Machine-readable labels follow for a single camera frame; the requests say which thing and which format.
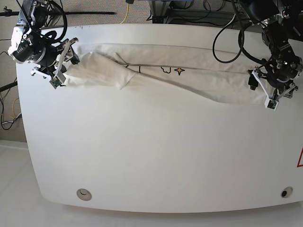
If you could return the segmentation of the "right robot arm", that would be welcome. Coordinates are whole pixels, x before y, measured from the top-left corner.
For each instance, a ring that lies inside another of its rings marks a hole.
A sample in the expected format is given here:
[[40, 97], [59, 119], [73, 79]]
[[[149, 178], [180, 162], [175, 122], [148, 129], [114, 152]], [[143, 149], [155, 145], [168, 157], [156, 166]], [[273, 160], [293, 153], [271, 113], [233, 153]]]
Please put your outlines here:
[[[67, 17], [61, 5], [53, 0], [25, 0], [19, 3], [20, 12], [17, 23], [13, 29], [9, 56], [19, 64], [35, 63], [31, 75], [40, 74], [49, 78], [54, 87], [61, 86], [65, 80], [65, 62], [78, 64], [80, 62], [72, 45], [78, 41], [66, 39]], [[62, 16], [63, 31], [57, 34], [47, 29], [47, 22], [54, 16]]]

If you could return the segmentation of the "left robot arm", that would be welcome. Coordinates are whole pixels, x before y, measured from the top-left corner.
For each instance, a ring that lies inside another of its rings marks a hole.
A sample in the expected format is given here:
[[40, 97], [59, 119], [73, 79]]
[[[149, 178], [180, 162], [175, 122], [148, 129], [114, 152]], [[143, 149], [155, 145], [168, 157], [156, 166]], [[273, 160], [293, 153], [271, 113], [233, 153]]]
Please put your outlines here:
[[[230, 23], [238, 21], [240, 32], [238, 34], [239, 53], [243, 53], [249, 60], [259, 64], [259, 67], [249, 70], [248, 85], [252, 91], [258, 86], [262, 87], [263, 95], [245, 94], [240, 88], [234, 88], [230, 93], [224, 92], [216, 98], [222, 103], [258, 103], [265, 101], [268, 108], [277, 106], [282, 97], [292, 98], [298, 87], [294, 83], [303, 70], [303, 60], [295, 55], [289, 38], [302, 40], [303, 26], [298, 21], [298, 15], [303, 9], [300, 0], [286, 0], [287, 18], [281, 23], [276, 18], [283, 15], [272, 0], [241, 0], [239, 5], [244, 10], [249, 23], [243, 24], [235, 1], [231, 1], [234, 16]], [[254, 24], [262, 25], [262, 40], [269, 48], [271, 56], [268, 60], [258, 59], [250, 55], [244, 48], [244, 32]]]

